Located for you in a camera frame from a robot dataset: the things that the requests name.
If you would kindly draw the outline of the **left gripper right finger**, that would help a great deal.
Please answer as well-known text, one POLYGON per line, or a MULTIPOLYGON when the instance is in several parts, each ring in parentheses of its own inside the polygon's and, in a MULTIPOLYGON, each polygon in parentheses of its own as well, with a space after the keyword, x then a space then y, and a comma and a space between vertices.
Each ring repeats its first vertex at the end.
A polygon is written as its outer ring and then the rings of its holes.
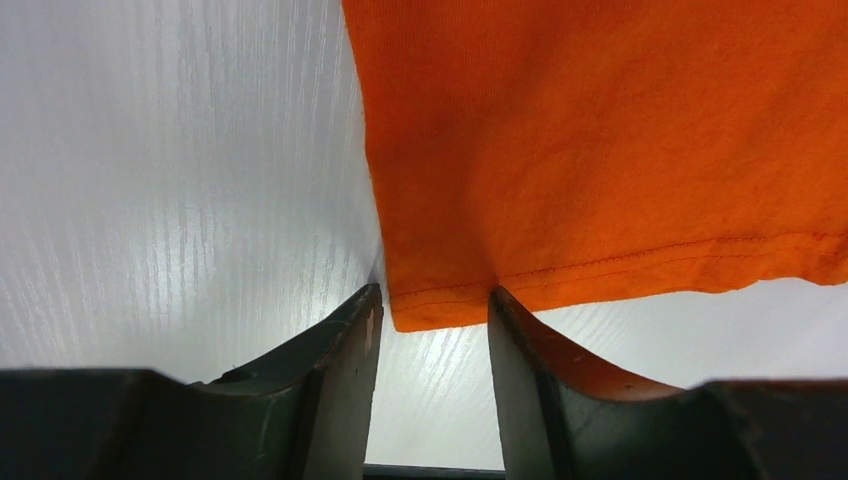
POLYGON ((542 323, 509 291, 488 343, 510 479, 843 479, 847 383, 718 380, 679 389, 542 323))

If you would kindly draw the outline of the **orange t-shirt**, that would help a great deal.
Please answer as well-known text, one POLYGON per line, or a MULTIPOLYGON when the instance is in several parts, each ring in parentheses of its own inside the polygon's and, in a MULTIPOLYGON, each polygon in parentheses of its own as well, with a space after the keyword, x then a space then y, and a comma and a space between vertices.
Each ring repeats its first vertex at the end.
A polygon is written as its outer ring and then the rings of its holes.
POLYGON ((401 332, 847 279, 843 1, 347 1, 401 332))

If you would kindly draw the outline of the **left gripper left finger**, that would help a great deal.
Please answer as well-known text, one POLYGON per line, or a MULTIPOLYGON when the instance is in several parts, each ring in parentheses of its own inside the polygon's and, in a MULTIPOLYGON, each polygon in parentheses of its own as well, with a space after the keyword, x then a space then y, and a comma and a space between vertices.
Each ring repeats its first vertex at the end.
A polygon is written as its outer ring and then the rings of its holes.
POLYGON ((5 479, 358 479, 381 289, 209 383, 149 369, 1 374, 5 479))

